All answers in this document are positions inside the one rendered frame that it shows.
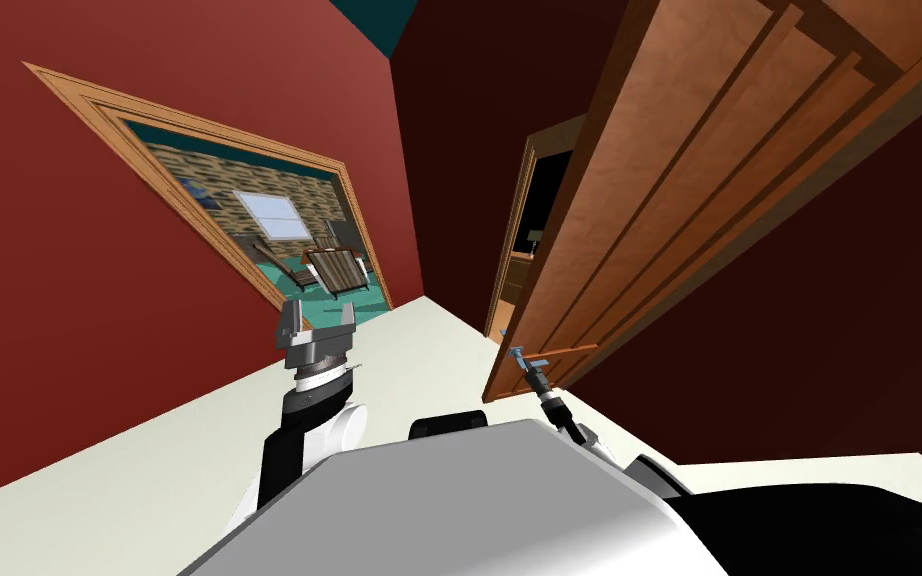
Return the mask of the blue wall picture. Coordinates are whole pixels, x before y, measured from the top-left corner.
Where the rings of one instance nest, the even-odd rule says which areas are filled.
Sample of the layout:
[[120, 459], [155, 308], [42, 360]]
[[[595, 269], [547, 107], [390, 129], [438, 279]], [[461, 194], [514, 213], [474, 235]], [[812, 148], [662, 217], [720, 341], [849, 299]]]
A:
[[222, 206], [212, 197], [203, 183], [189, 178], [178, 178], [188, 194], [204, 209], [209, 211], [220, 211]]

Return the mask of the brown wooden cabinet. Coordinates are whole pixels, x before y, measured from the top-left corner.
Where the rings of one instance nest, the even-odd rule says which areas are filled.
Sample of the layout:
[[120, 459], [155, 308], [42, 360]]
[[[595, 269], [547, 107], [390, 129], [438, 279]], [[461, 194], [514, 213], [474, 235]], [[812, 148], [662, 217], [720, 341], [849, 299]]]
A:
[[533, 257], [527, 252], [511, 252], [506, 265], [499, 299], [515, 305], [531, 270]]

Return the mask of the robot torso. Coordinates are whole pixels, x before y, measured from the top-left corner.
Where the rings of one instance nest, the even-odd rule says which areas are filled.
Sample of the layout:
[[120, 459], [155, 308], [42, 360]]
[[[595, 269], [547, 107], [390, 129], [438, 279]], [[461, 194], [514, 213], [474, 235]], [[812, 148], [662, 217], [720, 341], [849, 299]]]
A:
[[179, 576], [727, 576], [674, 510], [538, 419], [342, 452]]

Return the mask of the brown door handle bar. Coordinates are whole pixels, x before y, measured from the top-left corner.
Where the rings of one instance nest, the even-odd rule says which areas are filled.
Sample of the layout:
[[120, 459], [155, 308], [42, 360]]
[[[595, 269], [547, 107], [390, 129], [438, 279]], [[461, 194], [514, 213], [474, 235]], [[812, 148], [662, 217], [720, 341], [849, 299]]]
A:
[[552, 349], [552, 351], [538, 353], [538, 354], [529, 354], [524, 355], [524, 360], [528, 362], [535, 361], [547, 361], [553, 362], [560, 360], [562, 358], [575, 357], [580, 358], [586, 354], [590, 354], [597, 348], [597, 344], [589, 344], [578, 346], [574, 348], [563, 348], [563, 349]]

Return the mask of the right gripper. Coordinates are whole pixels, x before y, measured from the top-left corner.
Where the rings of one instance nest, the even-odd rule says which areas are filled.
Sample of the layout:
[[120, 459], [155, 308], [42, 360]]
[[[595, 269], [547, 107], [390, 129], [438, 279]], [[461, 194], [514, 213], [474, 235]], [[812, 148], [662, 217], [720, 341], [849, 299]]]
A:
[[524, 381], [528, 383], [532, 390], [551, 389], [551, 385], [542, 370], [544, 366], [549, 364], [548, 360], [542, 358], [533, 359], [531, 357], [524, 357], [523, 348], [520, 346], [508, 348], [508, 354], [515, 359], [518, 367], [524, 373]]

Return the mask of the white window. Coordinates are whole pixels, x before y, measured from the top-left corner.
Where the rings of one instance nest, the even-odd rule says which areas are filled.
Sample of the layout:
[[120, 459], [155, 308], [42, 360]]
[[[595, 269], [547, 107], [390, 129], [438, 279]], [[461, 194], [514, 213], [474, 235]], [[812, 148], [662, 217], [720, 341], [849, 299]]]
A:
[[286, 196], [235, 191], [238, 201], [272, 241], [304, 241], [311, 238], [304, 221]]

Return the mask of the brown wooden door leaf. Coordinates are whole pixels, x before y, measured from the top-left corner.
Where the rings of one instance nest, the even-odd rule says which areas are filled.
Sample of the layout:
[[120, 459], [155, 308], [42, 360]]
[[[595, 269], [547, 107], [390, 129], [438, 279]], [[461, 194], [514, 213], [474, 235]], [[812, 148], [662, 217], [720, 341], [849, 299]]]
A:
[[630, 0], [483, 393], [566, 386], [922, 81], [922, 0]]

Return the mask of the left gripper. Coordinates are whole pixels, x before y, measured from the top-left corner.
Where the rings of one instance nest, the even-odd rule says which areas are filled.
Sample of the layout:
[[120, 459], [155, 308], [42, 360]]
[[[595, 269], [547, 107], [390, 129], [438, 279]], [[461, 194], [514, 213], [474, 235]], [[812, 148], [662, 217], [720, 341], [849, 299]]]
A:
[[345, 355], [353, 346], [356, 332], [355, 305], [343, 305], [340, 326], [306, 331], [301, 302], [286, 299], [281, 308], [275, 345], [284, 349], [285, 369], [295, 369], [317, 364], [326, 358]]

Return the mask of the dark wooden lounge chair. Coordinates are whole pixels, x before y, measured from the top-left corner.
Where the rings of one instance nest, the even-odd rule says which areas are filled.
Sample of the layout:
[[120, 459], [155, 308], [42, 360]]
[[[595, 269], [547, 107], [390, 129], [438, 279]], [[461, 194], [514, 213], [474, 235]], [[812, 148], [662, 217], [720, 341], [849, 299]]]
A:
[[291, 269], [289, 265], [275, 254], [260, 236], [248, 235], [244, 243], [244, 250], [254, 264], [259, 266], [259, 268], [262, 264], [271, 265], [272, 268], [275, 268], [285, 277], [289, 278], [301, 291], [305, 291], [308, 286], [318, 283], [317, 278], [308, 270]]

